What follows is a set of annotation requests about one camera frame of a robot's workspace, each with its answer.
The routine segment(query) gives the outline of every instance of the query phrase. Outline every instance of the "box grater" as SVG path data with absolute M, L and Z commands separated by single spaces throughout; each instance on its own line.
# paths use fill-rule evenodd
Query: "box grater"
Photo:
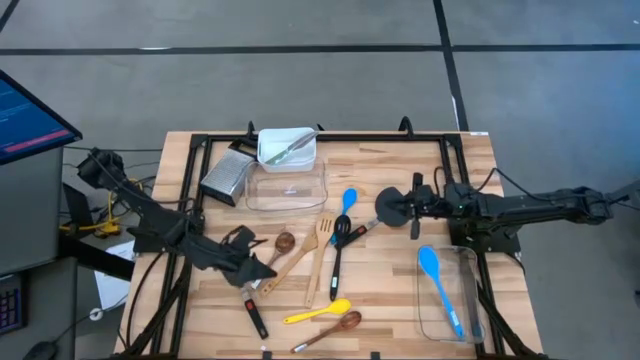
M 202 192 L 236 206 L 244 192 L 245 179 L 251 175 L 256 161 L 255 154 L 240 150 L 240 145 L 256 148 L 255 142 L 248 139 L 234 140 L 216 166 L 202 179 Z

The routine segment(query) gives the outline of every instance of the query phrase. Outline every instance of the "white container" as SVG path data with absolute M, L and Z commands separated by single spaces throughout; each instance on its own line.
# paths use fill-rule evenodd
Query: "white container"
M 313 169 L 316 160 L 316 139 L 298 149 L 277 165 L 267 165 L 266 161 L 284 151 L 301 136 L 313 132 L 310 127 L 288 129 L 264 129 L 258 134 L 258 162 L 266 172 L 302 172 Z

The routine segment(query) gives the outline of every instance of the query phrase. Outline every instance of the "blue silicone spatula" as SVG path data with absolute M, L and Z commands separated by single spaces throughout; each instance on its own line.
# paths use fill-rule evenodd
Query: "blue silicone spatula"
M 442 303 L 444 304 L 444 308 L 449 317 L 449 322 L 451 323 L 451 327 L 453 327 L 453 331 L 458 336 L 458 339 L 464 339 L 464 329 L 462 329 L 462 325 L 460 325 L 456 311 L 453 309 L 453 306 L 451 306 L 451 302 L 449 301 L 449 298 L 442 287 L 442 283 L 440 282 L 440 262 L 438 261 L 438 255 L 436 255 L 436 252 L 432 248 L 422 247 L 418 252 L 418 261 L 420 262 L 420 267 L 422 267 L 425 274 L 429 275 L 436 284 L 438 293 L 440 293 L 440 298 L 442 299 Z
M 349 188 L 342 194 L 342 215 L 347 215 L 349 208 L 353 206 L 358 200 L 358 192 L 354 188 Z M 335 245 L 337 242 L 336 235 L 331 236 L 331 245 Z

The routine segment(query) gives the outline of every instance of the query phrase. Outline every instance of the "computer monitor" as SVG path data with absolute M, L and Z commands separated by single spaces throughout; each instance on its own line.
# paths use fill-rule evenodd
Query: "computer monitor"
M 80 131 L 0 70 L 0 165 L 80 139 Z

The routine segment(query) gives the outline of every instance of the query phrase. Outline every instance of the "yellow spoon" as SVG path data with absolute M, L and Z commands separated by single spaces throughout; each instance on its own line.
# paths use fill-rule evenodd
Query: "yellow spoon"
M 326 314 L 326 313 L 332 313 L 332 314 L 336 314 L 336 315 L 341 315 L 341 314 L 344 314 L 347 311 L 349 311 L 349 309 L 351 309 L 351 302 L 349 300 L 347 300 L 347 299 L 336 299 L 334 302 L 331 303 L 331 305 L 327 306 L 324 309 L 320 309 L 320 310 L 316 310 L 316 311 L 310 311 L 308 313 L 289 316 L 288 318 L 284 319 L 284 323 L 285 324 L 293 324 L 293 323 L 297 323 L 297 322 L 302 321 L 302 320 L 306 320 L 306 319 L 312 318 L 312 317 L 314 317 L 316 315 Z

